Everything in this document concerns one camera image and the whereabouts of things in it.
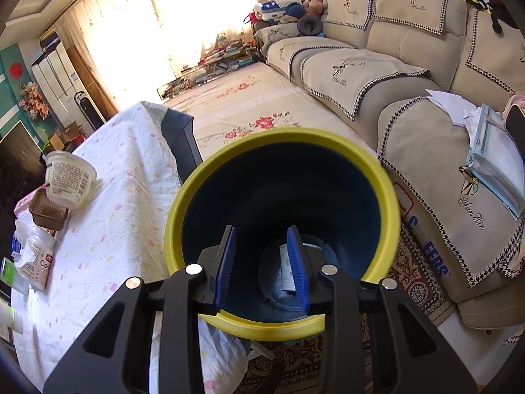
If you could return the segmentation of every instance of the trash can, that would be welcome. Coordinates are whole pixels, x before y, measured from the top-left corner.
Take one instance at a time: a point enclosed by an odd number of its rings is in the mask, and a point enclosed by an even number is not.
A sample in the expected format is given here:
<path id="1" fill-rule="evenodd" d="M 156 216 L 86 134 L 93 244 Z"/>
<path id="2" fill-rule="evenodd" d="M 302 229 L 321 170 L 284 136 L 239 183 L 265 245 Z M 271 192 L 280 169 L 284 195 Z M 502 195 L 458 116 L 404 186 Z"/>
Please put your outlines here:
<path id="1" fill-rule="evenodd" d="M 183 184 L 168 215 L 170 274 L 237 228 L 228 296 L 217 316 L 202 316 L 232 335 L 290 340 L 321 333 L 324 316 L 306 317 L 281 289 L 279 246 L 297 225 L 357 279 L 377 283 L 397 249 L 397 198 L 379 162 L 357 144 L 311 128 L 277 128 L 225 146 Z"/>

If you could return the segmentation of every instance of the sofa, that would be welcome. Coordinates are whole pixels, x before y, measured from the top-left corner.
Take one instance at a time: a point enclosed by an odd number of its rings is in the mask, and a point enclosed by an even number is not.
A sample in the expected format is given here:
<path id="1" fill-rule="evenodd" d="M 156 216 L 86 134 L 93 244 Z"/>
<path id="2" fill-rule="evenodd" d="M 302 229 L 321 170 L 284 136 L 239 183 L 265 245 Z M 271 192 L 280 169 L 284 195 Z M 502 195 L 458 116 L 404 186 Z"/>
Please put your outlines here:
<path id="1" fill-rule="evenodd" d="M 525 94 L 525 39 L 463 0 L 324 0 L 320 36 L 259 30 L 268 65 L 335 112 L 374 150 L 464 323 L 525 322 L 524 216 L 468 170 L 469 136 L 427 90 L 503 111 Z"/>

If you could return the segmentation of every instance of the yellow trash can rim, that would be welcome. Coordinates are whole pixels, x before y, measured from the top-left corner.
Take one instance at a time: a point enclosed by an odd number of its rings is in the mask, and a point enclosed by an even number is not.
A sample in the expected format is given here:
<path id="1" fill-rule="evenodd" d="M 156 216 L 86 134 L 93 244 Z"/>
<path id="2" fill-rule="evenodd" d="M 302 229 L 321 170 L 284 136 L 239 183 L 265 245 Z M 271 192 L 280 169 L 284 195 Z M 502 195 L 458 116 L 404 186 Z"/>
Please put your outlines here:
<path id="1" fill-rule="evenodd" d="M 400 214 L 392 182 L 380 163 L 366 150 L 339 135 L 305 127 L 280 127 L 241 138 L 221 148 L 190 175 L 171 206 L 164 234 L 164 254 L 170 274 L 185 267 L 182 253 L 182 228 L 193 197 L 219 167 L 234 157 L 264 145 L 299 142 L 322 146 L 337 152 L 355 164 L 367 177 L 380 209 L 381 233 L 377 248 L 362 280 L 378 283 L 392 265 L 397 250 Z M 324 316 L 305 317 L 282 323 L 263 323 L 237 317 L 225 311 L 201 317 L 212 326 L 242 338 L 283 341 L 316 335 L 325 329 Z"/>

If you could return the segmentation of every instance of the patterned rug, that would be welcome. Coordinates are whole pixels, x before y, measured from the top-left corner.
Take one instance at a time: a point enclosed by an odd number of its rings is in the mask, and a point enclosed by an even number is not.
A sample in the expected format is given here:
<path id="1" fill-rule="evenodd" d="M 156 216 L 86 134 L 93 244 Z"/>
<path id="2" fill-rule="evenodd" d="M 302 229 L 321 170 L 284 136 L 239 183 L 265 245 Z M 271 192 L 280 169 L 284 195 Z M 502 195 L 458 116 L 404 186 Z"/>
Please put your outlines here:
<path id="1" fill-rule="evenodd" d="M 421 247 L 403 224 L 394 264 L 388 276 L 395 279 L 416 302 L 429 319 L 439 325 L 454 311 L 453 302 L 434 275 Z M 368 326 L 363 322 L 363 349 L 369 364 Z M 323 340 L 322 336 L 288 342 L 261 342 L 273 351 L 286 370 L 276 394 L 314 394 L 317 392 Z M 274 362 L 260 356 L 248 362 L 248 371 L 234 394 L 245 394 L 259 385 L 270 372 Z M 367 382 L 371 381 L 371 366 L 367 366 Z"/>

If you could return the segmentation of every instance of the red round decoration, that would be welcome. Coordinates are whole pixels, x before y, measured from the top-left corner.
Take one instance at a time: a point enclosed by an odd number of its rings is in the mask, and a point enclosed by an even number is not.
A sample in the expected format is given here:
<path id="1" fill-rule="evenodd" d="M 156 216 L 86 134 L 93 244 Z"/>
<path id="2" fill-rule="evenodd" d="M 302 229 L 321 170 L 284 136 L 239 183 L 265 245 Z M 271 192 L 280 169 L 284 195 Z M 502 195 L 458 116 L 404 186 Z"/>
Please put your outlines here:
<path id="1" fill-rule="evenodd" d="M 9 67 L 9 76 L 13 80 L 18 80 L 24 74 L 24 67 L 20 62 L 13 62 Z"/>

